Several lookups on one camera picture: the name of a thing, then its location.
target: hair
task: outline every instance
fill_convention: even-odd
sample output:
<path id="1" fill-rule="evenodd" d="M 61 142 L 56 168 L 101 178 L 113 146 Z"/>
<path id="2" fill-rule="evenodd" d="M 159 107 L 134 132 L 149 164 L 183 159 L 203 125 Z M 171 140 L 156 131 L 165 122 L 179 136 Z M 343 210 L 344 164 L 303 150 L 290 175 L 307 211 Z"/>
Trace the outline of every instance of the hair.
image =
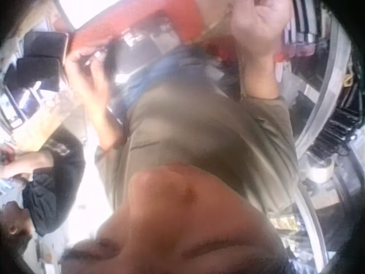
<path id="1" fill-rule="evenodd" d="M 6 244 L 12 253 L 23 255 L 32 239 L 27 231 L 21 230 L 15 235 L 9 234 L 2 223 L 2 212 L 0 211 L 0 244 Z"/>

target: olive shirt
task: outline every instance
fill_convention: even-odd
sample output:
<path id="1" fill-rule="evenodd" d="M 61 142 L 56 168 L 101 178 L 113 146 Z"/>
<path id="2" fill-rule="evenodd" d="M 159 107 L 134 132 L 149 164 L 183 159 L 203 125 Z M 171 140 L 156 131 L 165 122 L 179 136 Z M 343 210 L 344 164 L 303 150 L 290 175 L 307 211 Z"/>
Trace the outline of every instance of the olive shirt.
<path id="1" fill-rule="evenodd" d="M 298 168 L 285 103 L 249 98 L 236 103 L 182 89 L 166 84 L 145 93 L 128 111 L 126 144 L 97 152 L 112 208 L 128 198 L 134 174 L 168 164 L 217 176 L 264 213 L 289 206 Z"/>

